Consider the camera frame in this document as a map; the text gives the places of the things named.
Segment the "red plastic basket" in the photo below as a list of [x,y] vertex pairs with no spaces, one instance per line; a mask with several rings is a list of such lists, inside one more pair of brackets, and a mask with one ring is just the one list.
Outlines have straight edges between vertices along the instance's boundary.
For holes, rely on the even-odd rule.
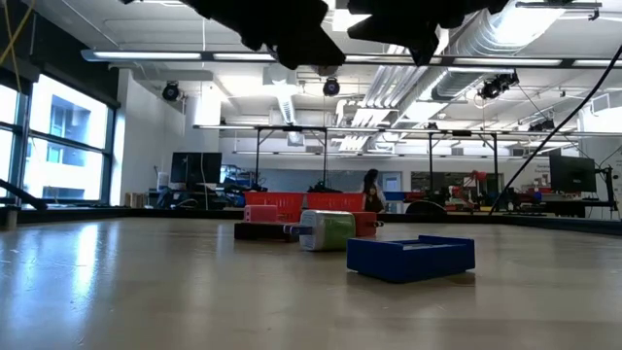
[[303,194],[301,192],[246,192],[246,205],[276,205],[280,223],[294,223],[300,219]]
[[309,192],[306,195],[307,208],[312,210],[362,212],[362,192]]

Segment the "pink plug charger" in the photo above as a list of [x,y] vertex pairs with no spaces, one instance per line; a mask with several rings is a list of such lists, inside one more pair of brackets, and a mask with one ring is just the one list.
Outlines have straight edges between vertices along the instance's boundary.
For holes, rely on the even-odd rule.
[[276,205],[246,205],[244,208],[244,221],[246,223],[277,223],[279,220],[278,207]]

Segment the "black rectangular box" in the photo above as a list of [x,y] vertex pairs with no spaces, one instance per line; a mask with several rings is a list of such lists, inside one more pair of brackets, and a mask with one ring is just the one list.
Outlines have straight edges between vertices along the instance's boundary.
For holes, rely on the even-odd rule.
[[290,226],[279,223],[237,223],[234,225],[234,238],[238,240],[298,241],[298,236],[291,232]]

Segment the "black computer monitor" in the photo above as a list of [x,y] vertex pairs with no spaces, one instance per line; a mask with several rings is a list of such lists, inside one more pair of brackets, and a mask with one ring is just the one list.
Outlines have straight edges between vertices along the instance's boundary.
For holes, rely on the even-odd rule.
[[551,189],[564,193],[597,190],[595,162],[587,157],[550,156]]
[[174,153],[171,161],[170,182],[191,184],[218,184],[221,179],[221,153]]

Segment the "red plug charger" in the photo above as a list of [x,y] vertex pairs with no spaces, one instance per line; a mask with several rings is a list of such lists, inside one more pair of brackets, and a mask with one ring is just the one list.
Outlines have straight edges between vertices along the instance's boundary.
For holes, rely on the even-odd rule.
[[353,212],[355,219],[355,236],[357,238],[368,238],[375,236],[377,229],[381,228],[384,223],[379,221],[377,214],[374,212]]

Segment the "person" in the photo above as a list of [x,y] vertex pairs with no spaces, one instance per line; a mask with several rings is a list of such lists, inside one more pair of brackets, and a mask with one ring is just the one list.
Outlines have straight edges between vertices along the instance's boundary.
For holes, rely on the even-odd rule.
[[382,213],[385,211],[385,197],[378,186],[379,171],[369,169],[363,177],[363,209],[366,212]]

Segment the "silver ventilation duct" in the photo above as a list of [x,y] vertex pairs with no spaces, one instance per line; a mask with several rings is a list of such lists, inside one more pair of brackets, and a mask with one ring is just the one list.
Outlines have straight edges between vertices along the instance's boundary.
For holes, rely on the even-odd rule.
[[[483,10],[473,24],[449,47],[450,55],[516,55],[540,37],[565,9],[517,7],[517,2],[539,0],[509,0],[505,8],[494,15]],[[432,100],[452,100],[471,88],[483,73],[463,73],[445,69],[432,87]]]

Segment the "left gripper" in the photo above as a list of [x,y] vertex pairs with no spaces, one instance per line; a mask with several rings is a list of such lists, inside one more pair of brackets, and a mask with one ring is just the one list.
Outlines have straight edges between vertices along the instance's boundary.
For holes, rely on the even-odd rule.
[[346,56],[321,28],[328,12],[323,0],[186,0],[206,19],[236,32],[244,46],[274,48],[279,63],[340,66]]

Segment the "black background rig frame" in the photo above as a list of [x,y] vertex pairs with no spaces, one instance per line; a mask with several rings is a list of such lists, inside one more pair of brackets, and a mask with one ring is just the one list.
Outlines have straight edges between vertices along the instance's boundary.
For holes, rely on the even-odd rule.
[[[259,152],[261,143],[270,137],[271,133],[276,130],[280,130],[283,132],[298,132],[302,133],[303,131],[309,131],[314,134],[315,131],[323,132],[324,139],[320,139],[321,144],[324,147],[323,153],[323,185],[327,184],[328,179],[328,128],[325,126],[309,126],[309,125],[294,125],[294,124],[284,124],[284,125],[256,125],[253,126],[253,129],[257,132],[257,142],[256,142],[256,151],[255,151],[255,185],[257,184],[259,178]],[[261,132],[263,130],[269,130],[270,134],[266,135],[265,138],[261,138]]]
[[429,173],[430,173],[430,189],[433,189],[433,137],[439,134],[442,138],[445,136],[470,138],[477,136],[485,145],[487,145],[493,151],[494,162],[494,179],[496,192],[500,192],[500,172],[499,172],[499,145],[498,134],[494,131],[485,130],[469,130],[469,129],[438,129],[430,130],[428,132],[428,157],[429,157]]

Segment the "long ceiling light fixture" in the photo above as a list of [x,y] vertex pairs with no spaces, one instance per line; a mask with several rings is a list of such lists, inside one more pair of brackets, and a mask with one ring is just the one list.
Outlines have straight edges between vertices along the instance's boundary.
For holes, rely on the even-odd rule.
[[[267,52],[141,52],[83,50],[89,62],[223,62],[272,63]],[[428,63],[439,67],[509,67],[530,69],[599,69],[606,68],[611,58],[601,57],[528,57],[528,56],[452,56],[436,55]],[[350,65],[413,65],[407,54],[347,54]]]

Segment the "black window frame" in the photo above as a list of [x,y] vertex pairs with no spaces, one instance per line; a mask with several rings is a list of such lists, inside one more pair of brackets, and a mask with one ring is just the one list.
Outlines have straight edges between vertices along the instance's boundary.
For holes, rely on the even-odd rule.
[[116,109],[58,78],[30,82],[0,69],[0,205],[109,201]]

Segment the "green white plug charger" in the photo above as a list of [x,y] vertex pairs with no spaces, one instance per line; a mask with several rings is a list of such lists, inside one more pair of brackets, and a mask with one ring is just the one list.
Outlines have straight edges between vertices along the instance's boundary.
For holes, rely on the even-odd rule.
[[305,210],[297,224],[287,224],[284,233],[297,238],[303,251],[345,251],[356,236],[356,220],[345,211]]

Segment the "red background machine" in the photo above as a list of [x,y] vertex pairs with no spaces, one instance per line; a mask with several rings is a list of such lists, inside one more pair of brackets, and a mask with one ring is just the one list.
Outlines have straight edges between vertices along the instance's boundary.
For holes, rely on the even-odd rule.
[[473,170],[450,187],[452,198],[459,199],[464,211],[479,211],[487,199],[487,173]]

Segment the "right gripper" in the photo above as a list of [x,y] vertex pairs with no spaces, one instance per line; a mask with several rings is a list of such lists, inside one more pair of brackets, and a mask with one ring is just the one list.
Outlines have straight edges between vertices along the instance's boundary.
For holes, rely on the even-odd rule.
[[467,15],[500,12],[508,0],[348,0],[353,15],[370,17],[347,29],[351,39],[407,48],[417,66],[428,65],[439,40],[436,28],[460,26]]

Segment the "dark blue box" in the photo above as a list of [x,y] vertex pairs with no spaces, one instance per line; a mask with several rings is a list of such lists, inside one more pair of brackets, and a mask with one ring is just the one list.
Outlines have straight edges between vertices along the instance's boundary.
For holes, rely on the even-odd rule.
[[451,276],[475,268],[473,239],[419,235],[413,240],[350,238],[347,268],[390,283],[411,283]]

